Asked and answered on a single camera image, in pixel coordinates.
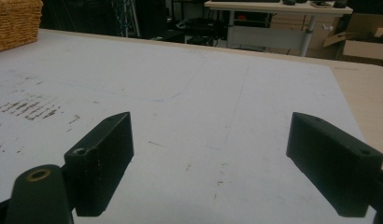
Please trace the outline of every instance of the wooden table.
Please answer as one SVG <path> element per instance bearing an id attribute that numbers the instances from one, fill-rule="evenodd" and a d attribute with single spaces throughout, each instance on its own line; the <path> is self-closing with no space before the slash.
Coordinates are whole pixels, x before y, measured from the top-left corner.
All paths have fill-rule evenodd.
<path id="1" fill-rule="evenodd" d="M 215 10 L 230 11 L 230 19 L 227 33 L 227 48 L 238 48 L 241 44 L 261 46 L 279 49 L 299 49 L 300 56 L 304 57 L 317 16 L 342 17 L 351 14 L 352 9 L 346 8 L 316 8 L 309 3 L 286 6 L 279 3 L 251 3 L 251 2 L 212 2 L 205 3 L 206 7 Z M 251 11 L 265 13 L 281 13 L 291 15 L 309 15 L 310 23 L 305 31 L 278 30 L 258 27 L 234 26 L 235 11 Z"/>
<path id="2" fill-rule="evenodd" d="M 0 53 L 0 202 L 123 111 L 133 162 L 77 224 L 372 222 L 338 217 L 285 150 L 298 111 L 383 152 L 382 67 L 47 30 Z"/>

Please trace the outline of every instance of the table surface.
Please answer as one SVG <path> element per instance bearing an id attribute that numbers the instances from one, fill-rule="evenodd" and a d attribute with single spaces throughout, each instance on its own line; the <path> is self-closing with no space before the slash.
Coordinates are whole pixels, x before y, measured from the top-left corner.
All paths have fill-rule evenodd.
<path id="1" fill-rule="evenodd" d="M 253 3 L 253 2 L 205 2 L 206 7 L 217 10 L 240 10 L 240 11 L 258 11 L 267 13 L 283 14 L 303 14 L 316 16 L 338 17 L 344 14 L 351 14 L 352 9 L 346 8 L 317 8 L 309 5 L 309 2 L 296 4 L 295 6 L 286 6 L 279 3 Z"/>
<path id="2" fill-rule="evenodd" d="M 107 211 L 77 223 L 373 218 L 338 217 L 285 149 L 299 111 L 383 152 L 383 67 L 46 30 L 0 53 L 0 201 L 21 172 L 64 164 L 88 130 L 123 111 L 133 162 Z"/>

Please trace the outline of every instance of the black object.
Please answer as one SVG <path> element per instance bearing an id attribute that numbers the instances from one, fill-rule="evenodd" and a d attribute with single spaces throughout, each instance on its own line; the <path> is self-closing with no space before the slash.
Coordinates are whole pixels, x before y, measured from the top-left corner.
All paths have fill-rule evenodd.
<path id="1" fill-rule="evenodd" d="M 107 0 L 42 0 L 40 28 L 118 35 L 116 15 Z"/>
<path id="2" fill-rule="evenodd" d="M 194 36 L 187 41 L 191 45 L 202 45 L 202 46 L 214 46 L 214 37 L 212 36 Z"/>
<path id="3" fill-rule="evenodd" d="M 347 0 L 336 0 L 333 4 L 333 7 L 336 7 L 336 8 L 347 7 Z"/>
<path id="4" fill-rule="evenodd" d="M 282 3 L 284 5 L 287 5 L 287 6 L 294 6 L 294 5 L 296 5 L 296 1 L 295 0 L 282 0 Z"/>
<path id="5" fill-rule="evenodd" d="M 0 223 L 73 223 L 106 210 L 134 156 L 130 113 L 101 121 L 64 155 L 65 165 L 43 165 L 20 175 L 0 203 Z"/>
<path id="6" fill-rule="evenodd" d="M 167 30 L 159 32 L 156 36 L 151 38 L 151 40 L 184 44 L 185 33 L 181 31 Z"/>
<path id="7" fill-rule="evenodd" d="M 293 113 L 287 156 L 343 217 L 383 221 L 383 154 L 323 119 Z"/>
<path id="8" fill-rule="evenodd" d="M 135 3 L 142 38 L 151 39 L 167 30 L 165 0 L 138 0 Z"/>
<path id="9" fill-rule="evenodd" d="M 265 3 L 276 3 L 280 0 L 212 0 L 212 2 L 265 2 Z"/>

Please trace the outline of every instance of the table leg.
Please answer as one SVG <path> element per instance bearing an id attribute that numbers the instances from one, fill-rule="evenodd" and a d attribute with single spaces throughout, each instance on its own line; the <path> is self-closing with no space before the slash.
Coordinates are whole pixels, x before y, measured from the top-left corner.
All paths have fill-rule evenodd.
<path id="1" fill-rule="evenodd" d="M 233 31 L 234 31 L 234 11 L 230 11 L 229 26 L 227 27 L 227 44 L 226 47 L 229 49 L 233 44 Z"/>
<path id="2" fill-rule="evenodd" d="M 302 48 L 300 49 L 301 57 L 304 57 L 307 53 L 308 45 L 311 40 L 311 36 L 313 35 L 314 25 L 316 22 L 316 16 L 311 16 L 310 23 L 308 24 L 308 28 L 305 30 L 305 40 L 303 41 Z"/>

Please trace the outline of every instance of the screw hole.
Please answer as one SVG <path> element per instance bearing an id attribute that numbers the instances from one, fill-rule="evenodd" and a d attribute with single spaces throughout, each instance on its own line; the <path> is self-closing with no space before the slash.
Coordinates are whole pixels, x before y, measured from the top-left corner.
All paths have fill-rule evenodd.
<path id="1" fill-rule="evenodd" d="M 46 178 L 50 174 L 51 174 L 51 170 L 49 169 L 39 169 L 39 170 L 33 171 L 28 176 L 26 176 L 26 180 L 30 182 L 35 182 L 35 181 Z"/>
<path id="2" fill-rule="evenodd" d="M 77 149 L 75 149 L 74 151 L 73 151 L 73 153 L 74 154 L 78 154 L 78 155 L 84 155 L 84 154 L 86 154 L 86 149 L 85 148 L 77 148 Z"/>

